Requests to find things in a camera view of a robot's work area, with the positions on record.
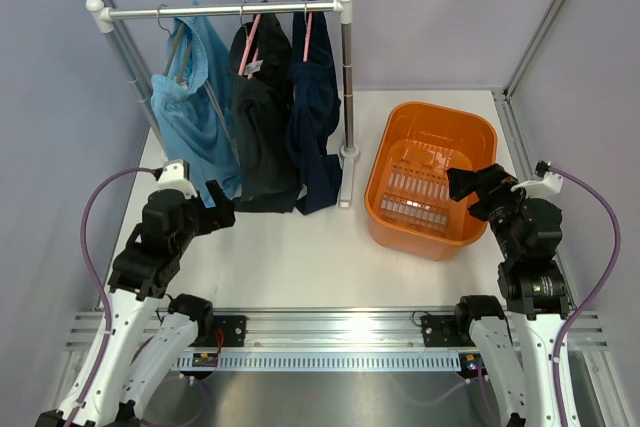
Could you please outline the grey hanger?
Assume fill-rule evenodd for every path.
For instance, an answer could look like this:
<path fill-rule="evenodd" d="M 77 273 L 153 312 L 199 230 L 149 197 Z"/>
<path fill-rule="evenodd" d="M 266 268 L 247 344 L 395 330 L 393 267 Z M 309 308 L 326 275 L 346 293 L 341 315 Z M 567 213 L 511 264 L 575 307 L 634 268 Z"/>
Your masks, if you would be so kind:
<path fill-rule="evenodd" d="M 151 105 L 165 146 L 199 156 L 232 138 L 229 49 L 206 17 L 178 17 L 164 71 L 152 76 Z"/>

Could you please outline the light blue shorts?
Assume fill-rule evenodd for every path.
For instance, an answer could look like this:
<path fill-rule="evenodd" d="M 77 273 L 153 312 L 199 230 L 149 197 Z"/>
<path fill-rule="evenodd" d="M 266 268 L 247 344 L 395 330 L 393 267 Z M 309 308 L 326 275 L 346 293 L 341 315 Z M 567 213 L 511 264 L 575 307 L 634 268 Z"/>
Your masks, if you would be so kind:
<path fill-rule="evenodd" d="M 165 70 L 151 77 L 151 107 L 167 158 L 189 164 L 189 178 L 206 206 L 216 181 L 233 198 L 242 174 L 231 119 L 229 49 L 205 17 L 178 17 L 167 41 Z"/>

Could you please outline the black shorts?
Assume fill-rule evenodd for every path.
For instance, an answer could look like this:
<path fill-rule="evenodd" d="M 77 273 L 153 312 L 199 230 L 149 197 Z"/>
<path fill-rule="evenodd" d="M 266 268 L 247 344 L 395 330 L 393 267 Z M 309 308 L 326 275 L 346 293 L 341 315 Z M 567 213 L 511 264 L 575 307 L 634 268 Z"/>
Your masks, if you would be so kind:
<path fill-rule="evenodd" d="M 287 77 L 292 48 L 276 15 L 264 14 L 254 21 L 258 26 L 249 53 L 244 50 L 251 22 L 236 32 L 227 67 L 242 180 L 236 210 L 288 213 L 301 190 L 298 169 L 286 147 L 293 104 L 293 85 Z"/>

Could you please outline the navy blue shorts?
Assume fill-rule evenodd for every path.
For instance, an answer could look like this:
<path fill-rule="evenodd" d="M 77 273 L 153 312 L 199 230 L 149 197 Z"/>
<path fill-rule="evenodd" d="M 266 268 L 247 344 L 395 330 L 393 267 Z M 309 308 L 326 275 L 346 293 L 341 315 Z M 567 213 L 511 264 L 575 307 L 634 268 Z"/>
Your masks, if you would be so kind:
<path fill-rule="evenodd" d="M 339 156 L 327 151 L 329 136 L 338 127 L 341 100 L 325 15 L 314 12 L 309 58 L 302 61 L 304 13 L 292 22 L 292 62 L 288 79 L 294 100 L 286 131 L 286 147 L 298 169 L 306 194 L 296 201 L 300 213 L 309 215 L 336 204 L 342 182 Z"/>

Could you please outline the pink hanger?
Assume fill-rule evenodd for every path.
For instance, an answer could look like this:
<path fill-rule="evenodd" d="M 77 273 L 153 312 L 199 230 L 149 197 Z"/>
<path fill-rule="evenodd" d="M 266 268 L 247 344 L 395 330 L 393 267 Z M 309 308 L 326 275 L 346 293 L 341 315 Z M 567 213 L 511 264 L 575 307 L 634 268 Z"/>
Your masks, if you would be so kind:
<path fill-rule="evenodd" d="M 302 56 L 303 62 L 307 62 L 309 58 L 312 22 L 313 22 L 313 14 L 308 9 L 308 3 L 305 3 L 305 7 L 304 7 L 305 35 L 304 35 L 303 56 Z"/>
<path fill-rule="evenodd" d="M 244 50 L 243 50 L 243 54 L 241 57 L 241 61 L 239 64 L 239 68 L 238 68 L 238 74 L 247 78 L 251 78 L 252 77 L 252 73 L 246 74 L 245 73 L 245 69 L 247 67 L 247 65 L 249 64 L 249 54 L 251 53 L 251 49 L 252 49 L 252 45 L 253 45 L 253 41 L 256 37 L 256 34 L 258 32 L 258 27 L 260 24 L 262 18 L 262 14 L 258 13 L 255 14 L 252 20 L 252 24 L 251 24 L 251 29 L 250 30 L 245 30 L 245 46 L 244 46 Z"/>

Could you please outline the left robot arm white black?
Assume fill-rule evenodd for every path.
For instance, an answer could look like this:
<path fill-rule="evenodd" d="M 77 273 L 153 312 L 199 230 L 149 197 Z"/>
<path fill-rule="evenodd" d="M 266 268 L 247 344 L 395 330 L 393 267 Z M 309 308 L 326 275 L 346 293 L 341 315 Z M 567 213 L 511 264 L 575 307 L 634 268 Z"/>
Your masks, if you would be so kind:
<path fill-rule="evenodd" d="M 104 294 L 104 317 L 85 363 L 60 405 L 39 426 L 139 426 L 156 389 L 190 346 L 220 339 L 210 301 L 173 298 L 158 332 L 145 328 L 197 237 L 234 225 L 235 206 L 216 181 L 206 184 L 214 205 L 176 189 L 152 193 L 142 220 L 116 257 Z"/>

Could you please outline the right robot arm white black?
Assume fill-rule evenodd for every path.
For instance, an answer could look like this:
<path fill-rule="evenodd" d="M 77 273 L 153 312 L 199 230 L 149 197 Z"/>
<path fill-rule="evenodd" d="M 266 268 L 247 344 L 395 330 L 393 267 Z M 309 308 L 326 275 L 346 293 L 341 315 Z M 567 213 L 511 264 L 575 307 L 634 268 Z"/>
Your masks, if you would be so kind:
<path fill-rule="evenodd" d="M 555 192 L 555 176 L 519 182 L 493 164 L 450 168 L 447 177 L 451 200 L 476 195 L 468 212 L 489 224 L 503 255 L 500 297 L 462 297 L 452 322 L 457 339 L 480 352 L 478 372 L 493 388 L 500 425 L 579 425 L 563 330 L 568 288 L 554 260 L 562 211 L 540 195 Z"/>

